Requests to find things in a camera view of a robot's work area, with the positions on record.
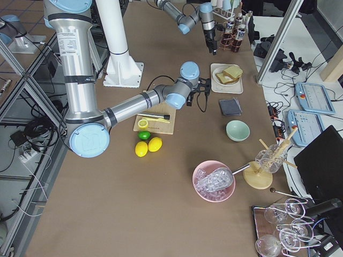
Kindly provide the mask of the black gripper lemon side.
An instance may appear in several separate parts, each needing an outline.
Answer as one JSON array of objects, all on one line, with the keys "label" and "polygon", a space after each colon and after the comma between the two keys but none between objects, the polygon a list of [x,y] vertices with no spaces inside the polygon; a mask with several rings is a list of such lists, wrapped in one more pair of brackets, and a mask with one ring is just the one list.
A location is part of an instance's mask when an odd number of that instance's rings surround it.
[{"label": "black gripper lemon side", "polygon": [[194,92],[191,91],[187,97],[187,106],[191,107],[192,106],[192,102],[193,102],[193,96],[194,96]]}]

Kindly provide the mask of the black gripper bottle side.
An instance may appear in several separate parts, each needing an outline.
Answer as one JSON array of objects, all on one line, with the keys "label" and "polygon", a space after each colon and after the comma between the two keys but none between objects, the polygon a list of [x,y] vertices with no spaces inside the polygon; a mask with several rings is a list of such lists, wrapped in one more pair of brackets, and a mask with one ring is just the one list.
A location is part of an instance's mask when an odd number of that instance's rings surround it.
[{"label": "black gripper bottle side", "polygon": [[217,54],[217,41],[215,40],[215,29],[203,30],[205,36],[206,46],[208,47],[209,53],[212,55]]}]

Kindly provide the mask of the robot arm near bottles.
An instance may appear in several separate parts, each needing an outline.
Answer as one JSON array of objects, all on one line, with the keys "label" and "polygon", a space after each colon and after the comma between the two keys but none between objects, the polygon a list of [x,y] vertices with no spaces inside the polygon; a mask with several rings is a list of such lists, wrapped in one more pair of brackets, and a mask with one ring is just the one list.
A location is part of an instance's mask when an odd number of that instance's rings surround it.
[{"label": "robot arm near bottles", "polygon": [[154,1],[156,6],[165,11],[173,20],[176,21],[182,34],[188,34],[197,23],[201,23],[205,36],[206,46],[209,53],[217,54],[217,41],[215,40],[215,21],[213,18],[211,3],[203,3],[196,7],[189,16],[183,14],[170,1]]}]

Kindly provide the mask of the robot arm near lemons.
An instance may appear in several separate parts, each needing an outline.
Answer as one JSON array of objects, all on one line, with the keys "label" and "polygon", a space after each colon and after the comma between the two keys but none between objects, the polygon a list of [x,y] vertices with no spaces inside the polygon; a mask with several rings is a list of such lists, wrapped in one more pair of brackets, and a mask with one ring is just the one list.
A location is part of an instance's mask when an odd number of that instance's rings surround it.
[{"label": "robot arm near lemons", "polygon": [[[172,85],[158,85],[114,107],[100,110],[95,97],[93,63],[89,42],[92,27],[91,1],[45,1],[44,21],[56,31],[69,110],[66,126],[69,147],[91,158],[102,154],[110,142],[110,129],[117,123],[166,102],[180,109],[190,105],[194,93],[210,90],[210,79],[199,75],[195,62],[185,62]],[[109,49],[106,86],[137,88],[143,63],[129,54],[119,1],[97,1]]]}]

